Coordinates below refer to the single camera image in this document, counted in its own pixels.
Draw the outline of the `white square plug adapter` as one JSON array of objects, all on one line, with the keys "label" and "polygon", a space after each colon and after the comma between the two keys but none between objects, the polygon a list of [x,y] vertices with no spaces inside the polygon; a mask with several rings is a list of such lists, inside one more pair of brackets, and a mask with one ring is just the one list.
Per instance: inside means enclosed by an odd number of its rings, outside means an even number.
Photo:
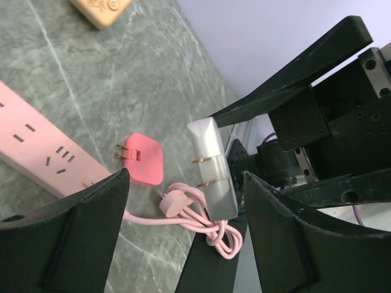
[{"label": "white square plug adapter", "polygon": [[200,173],[206,208],[211,220],[231,220],[238,216],[233,181],[217,124],[212,117],[188,123],[194,152],[193,163]]}]

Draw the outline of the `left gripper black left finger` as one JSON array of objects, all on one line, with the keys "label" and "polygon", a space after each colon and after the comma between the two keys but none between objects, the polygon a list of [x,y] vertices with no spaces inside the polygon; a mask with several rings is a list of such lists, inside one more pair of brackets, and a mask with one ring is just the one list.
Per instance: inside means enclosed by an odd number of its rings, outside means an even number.
[{"label": "left gripper black left finger", "polygon": [[103,292],[128,192],[127,169],[1,221],[1,292]]}]

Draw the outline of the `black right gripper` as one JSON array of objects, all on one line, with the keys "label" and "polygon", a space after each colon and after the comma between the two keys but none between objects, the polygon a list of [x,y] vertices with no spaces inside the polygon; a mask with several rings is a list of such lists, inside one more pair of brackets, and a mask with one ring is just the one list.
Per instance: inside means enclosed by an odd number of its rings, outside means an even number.
[{"label": "black right gripper", "polygon": [[[218,127],[267,114],[275,138],[230,159],[250,205],[286,210],[390,202],[390,47],[359,16],[338,22],[247,96],[211,114]],[[299,174],[316,183],[273,189]]]}]

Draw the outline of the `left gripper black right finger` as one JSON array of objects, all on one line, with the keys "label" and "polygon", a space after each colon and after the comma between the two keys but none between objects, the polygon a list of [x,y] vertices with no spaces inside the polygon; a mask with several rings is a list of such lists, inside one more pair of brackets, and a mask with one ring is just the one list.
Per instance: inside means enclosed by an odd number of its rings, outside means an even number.
[{"label": "left gripper black right finger", "polygon": [[390,233],[284,195],[250,172],[244,203],[263,292],[389,292]]}]

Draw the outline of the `tan wooden plug adapter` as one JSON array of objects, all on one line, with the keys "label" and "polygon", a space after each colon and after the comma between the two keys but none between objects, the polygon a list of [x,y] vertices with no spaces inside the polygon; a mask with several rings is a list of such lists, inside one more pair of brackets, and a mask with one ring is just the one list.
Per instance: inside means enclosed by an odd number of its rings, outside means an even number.
[{"label": "tan wooden plug adapter", "polygon": [[111,26],[133,0],[69,0],[98,30]]}]

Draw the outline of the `pink power strip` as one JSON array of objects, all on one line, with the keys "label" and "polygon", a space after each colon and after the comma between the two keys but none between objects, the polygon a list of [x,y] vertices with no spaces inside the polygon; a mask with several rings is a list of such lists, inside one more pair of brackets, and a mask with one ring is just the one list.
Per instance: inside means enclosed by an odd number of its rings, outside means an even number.
[{"label": "pink power strip", "polygon": [[5,83],[1,84],[1,160],[57,198],[110,176]]}]

